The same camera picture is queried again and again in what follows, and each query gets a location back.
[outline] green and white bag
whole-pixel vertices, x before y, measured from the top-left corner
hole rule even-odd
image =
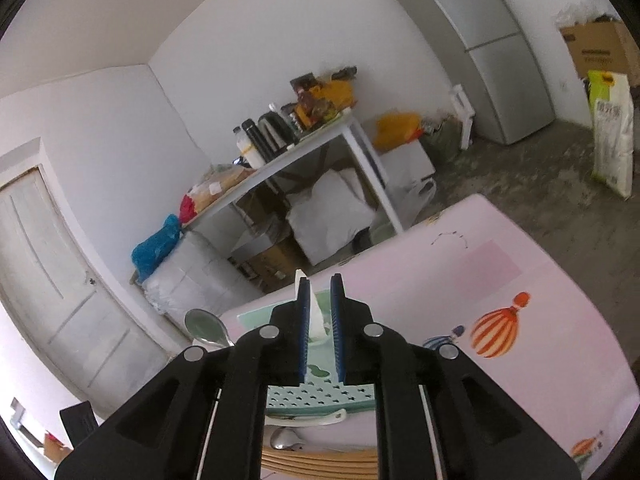
[[[594,133],[594,179],[623,198],[631,196],[634,104],[625,74],[589,70]]]

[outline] blue plastic bag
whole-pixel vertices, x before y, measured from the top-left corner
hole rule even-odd
[[[180,241],[180,221],[169,215],[164,227],[138,244],[131,253],[131,261],[138,270],[138,283],[144,282],[158,268]]]

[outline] table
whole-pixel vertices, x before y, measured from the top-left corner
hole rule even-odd
[[[350,298],[367,303],[377,322],[408,342],[420,345],[465,326],[455,344],[574,456],[583,478],[609,454],[640,405],[622,350],[591,301],[482,196],[311,276],[314,290],[328,288],[335,272]],[[238,314],[292,298],[289,286],[226,312],[222,321],[236,340],[245,332]],[[519,331],[513,347],[482,357],[472,346],[473,327],[514,304]],[[300,434],[316,444],[375,446],[375,416],[349,414]]]
[[[268,164],[259,168],[255,173],[252,173],[242,182],[229,189],[214,203],[203,209],[196,218],[185,225],[185,228],[196,228],[203,221],[211,218],[217,212],[230,205],[232,202],[235,202],[235,200],[238,200],[253,188],[257,187],[258,184],[261,184],[303,156],[308,155],[312,151],[320,148],[322,145],[336,139],[337,137],[344,138],[351,153],[353,153],[354,158],[362,168],[373,193],[375,193],[380,206],[385,211],[396,233],[404,231],[400,219],[398,218],[398,214],[396,213],[389,196],[385,192],[385,186],[388,183],[388,175],[386,174],[386,171],[380,162],[380,158],[369,140],[369,137],[351,112],[342,112],[337,120],[320,128],[318,131],[309,134],[291,150],[286,151]]]

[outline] white door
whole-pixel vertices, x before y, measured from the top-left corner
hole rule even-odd
[[[168,360],[92,274],[38,170],[0,189],[0,300],[36,354],[101,416]]]

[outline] hot air balloon print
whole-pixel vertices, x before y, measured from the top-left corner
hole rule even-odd
[[[571,458],[574,459],[574,462],[578,466],[580,471],[584,470],[584,467],[587,465],[589,459],[593,456],[593,453],[597,449],[602,448],[602,443],[600,441],[600,437],[603,435],[601,431],[597,436],[593,436],[591,438],[585,438],[580,442],[577,442],[575,446],[571,448]]]
[[[499,357],[513,347],[518,336],[518,312],[530,299],[528,292],[521,292],[510,307],[484,314],[476,321],[471,331],[471,347],[480,357]]]
[[[449,335],[439,335],[436,337],[431,337],[427,339],[422,346],[424,348],[428,348],[429,350],[437,350],[444,344],[455,344],[456,339],[465,333],[465,327],[462,325],[458,325],[455,327]]]

